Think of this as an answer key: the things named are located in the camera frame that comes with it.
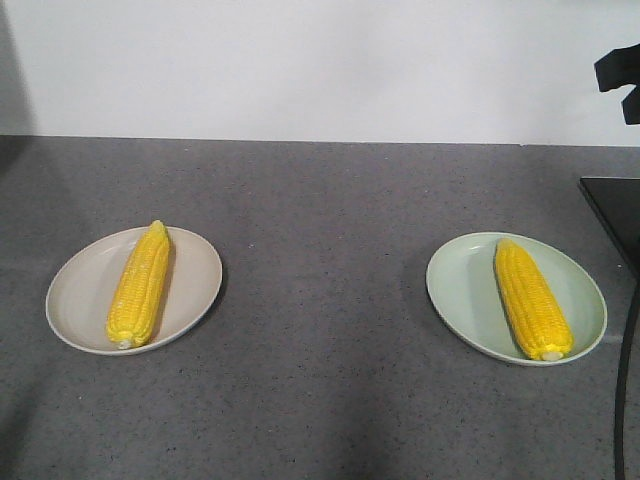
white wall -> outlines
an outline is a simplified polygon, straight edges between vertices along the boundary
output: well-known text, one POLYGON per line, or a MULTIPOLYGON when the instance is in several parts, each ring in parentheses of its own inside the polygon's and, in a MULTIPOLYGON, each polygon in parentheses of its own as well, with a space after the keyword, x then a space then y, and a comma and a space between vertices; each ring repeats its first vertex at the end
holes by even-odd
POLYGON ((593 70, 637 0, 0 5, 0 133, 640 145, 593 70))

corn on the cob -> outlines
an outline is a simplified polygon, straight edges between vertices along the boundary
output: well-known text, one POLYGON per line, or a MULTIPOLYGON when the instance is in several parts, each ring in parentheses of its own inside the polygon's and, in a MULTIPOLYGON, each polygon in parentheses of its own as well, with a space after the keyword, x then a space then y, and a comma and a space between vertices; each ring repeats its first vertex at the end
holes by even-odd
POLYGON ((503 238, 495 255, 495 273, 511 329, 533 360, 555 361, 573 347, 573 335, 560 305, 529 253, 503 238))
POLYGON ((171 242, 155 220, 136 243, 120 277, 107 317, 107 336, 119 349, 149 341, 169 264, 171 242))

black cable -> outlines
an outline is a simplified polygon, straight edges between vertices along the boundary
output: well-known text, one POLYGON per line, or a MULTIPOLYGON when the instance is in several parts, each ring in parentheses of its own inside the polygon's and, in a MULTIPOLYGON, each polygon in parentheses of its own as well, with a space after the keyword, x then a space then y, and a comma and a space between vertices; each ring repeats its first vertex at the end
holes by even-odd
POLYGON ((624 473, 624 407, 627 396, 627 376, 629 373, 629 357, 633 345, 633 334, 640 314, 640 282, 636 284, 629 306, 627 324, 622 335, 620 362, 618 363, 618 381, 613 420, 613 459, 616 480, 625 480, 624 473))

gray countertop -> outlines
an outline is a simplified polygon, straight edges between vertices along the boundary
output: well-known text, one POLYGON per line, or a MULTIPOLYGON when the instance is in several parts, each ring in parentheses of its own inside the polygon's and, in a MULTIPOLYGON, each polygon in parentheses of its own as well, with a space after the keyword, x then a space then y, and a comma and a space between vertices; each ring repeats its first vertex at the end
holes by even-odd
POLYGON ((578 180, 639 173, 623 148, 0 137, 1 476, 612 479, 634 284, 578 180), (215 245, 214 307, 140 355, 60 341, 44 313, 58 269, 154 218, 215 245), (425 269, 476 231, 580 263, 607 300, 601 344, 532 368, 451 333, 425 269))

beige plate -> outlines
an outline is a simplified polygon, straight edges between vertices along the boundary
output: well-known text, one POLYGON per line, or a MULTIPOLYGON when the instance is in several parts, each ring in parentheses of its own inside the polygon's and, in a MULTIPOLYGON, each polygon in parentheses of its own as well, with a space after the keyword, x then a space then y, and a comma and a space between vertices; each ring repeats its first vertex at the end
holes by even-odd
POLYGON ((193 327, 213 304, 222 283, 222 263, 201 236, 168 227, 174 245, 166 302, 151 341, 118 350, 105 334, 105 322, 124 264, 147 227, 115 233, 73 256, 47 292, 49 325, 63 341, 98 355, 133 355, 165 345, 193 327))

